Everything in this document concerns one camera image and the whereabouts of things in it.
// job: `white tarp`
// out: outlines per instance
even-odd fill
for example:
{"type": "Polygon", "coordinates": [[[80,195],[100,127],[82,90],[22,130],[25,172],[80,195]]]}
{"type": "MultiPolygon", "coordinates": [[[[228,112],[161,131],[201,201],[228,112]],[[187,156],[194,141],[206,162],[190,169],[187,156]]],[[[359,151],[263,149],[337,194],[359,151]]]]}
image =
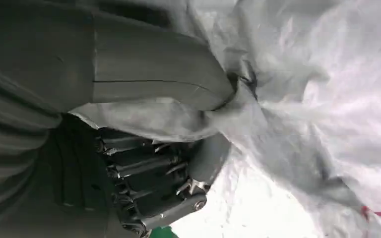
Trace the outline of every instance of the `white tarp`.
{"type": "Polygon", "coordinates": [[[207,206],[173,231],[180,238],[380,238],[381,0],[156,2],[172,12],[176,30],[205,37],[224,69],[257,95],[241,84],[236,100],[244,110],[221,122],[216,114],[192,120],[195,112],[165,100],[81,111],[161,139],[197,139],[214,126],[234,143],[207,206]],[[125,113],[134,107],[140,119],[159,116],[134,125],[143,122],[125,113]]]}

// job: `white plastic sheet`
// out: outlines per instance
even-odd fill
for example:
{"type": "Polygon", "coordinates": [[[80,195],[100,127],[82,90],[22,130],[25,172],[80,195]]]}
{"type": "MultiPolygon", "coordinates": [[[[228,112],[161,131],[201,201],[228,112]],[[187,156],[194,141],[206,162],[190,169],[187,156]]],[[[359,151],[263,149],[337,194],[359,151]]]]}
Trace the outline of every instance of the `white plastic sheet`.
{"type": "Polygon", "coordinates": [[[214,127],[234,143],[207,206],[173,231],[180,238],[380,238],[381,0],[159,2],[179,19],[176,30],[204,36],[224,69],[257,95],[242,84],[241,113],[203,120],[176,102],[135,105],[144,108],[139,118],[159,115],[150,127],[130,124],[122,107],[99,106],[107,125],[144,136],[192,140],[214,127]],[[175,116],[181,110],[191,112],[185,125],[175,116]],[[178,123],[160,124],[167,118],[178,123]]]}

